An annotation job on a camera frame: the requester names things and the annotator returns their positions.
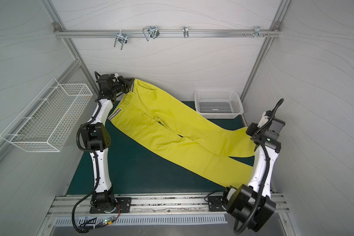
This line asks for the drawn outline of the yellow long pants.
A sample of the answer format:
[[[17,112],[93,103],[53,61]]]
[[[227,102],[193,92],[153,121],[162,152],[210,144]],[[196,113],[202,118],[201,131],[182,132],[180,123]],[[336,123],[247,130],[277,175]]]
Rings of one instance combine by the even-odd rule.
[[[246,128],[227,130],[162,89],[135,80],[109,121],[158,156],[223,187],[248,183],[254,143]]]

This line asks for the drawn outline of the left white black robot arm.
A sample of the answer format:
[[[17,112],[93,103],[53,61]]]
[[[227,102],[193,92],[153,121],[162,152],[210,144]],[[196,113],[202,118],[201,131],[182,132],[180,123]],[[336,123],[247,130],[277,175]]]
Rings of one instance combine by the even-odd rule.
[[[118,209],[109,176],[108,152],[111,137],[105,127],[106,120],[116,99],[131,91],[134,79],[126,79],[116,74],[100,75],[94,73],[99,86],[99,95],[95,100],[96,108],[90,120],[80,125],[76,143],[80,150],[89,152],[93,164],[94,188],[89,194],[94,211],[111,213]]]

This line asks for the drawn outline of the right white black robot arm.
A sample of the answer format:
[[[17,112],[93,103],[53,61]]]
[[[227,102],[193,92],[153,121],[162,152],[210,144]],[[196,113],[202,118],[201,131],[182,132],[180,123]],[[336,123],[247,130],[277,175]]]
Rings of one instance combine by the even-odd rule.
[[[271,177],[280,151],[279,132],[285,122],[275,117],[276,111],[263,113],[259,123],[252,123],[246,134],[256,145],[255,159],[248,184],[239,188],[226,187],[222,206],[235,219],[234,234],[246,229],[258,232],[275,213],[276,203],[271,200]]]

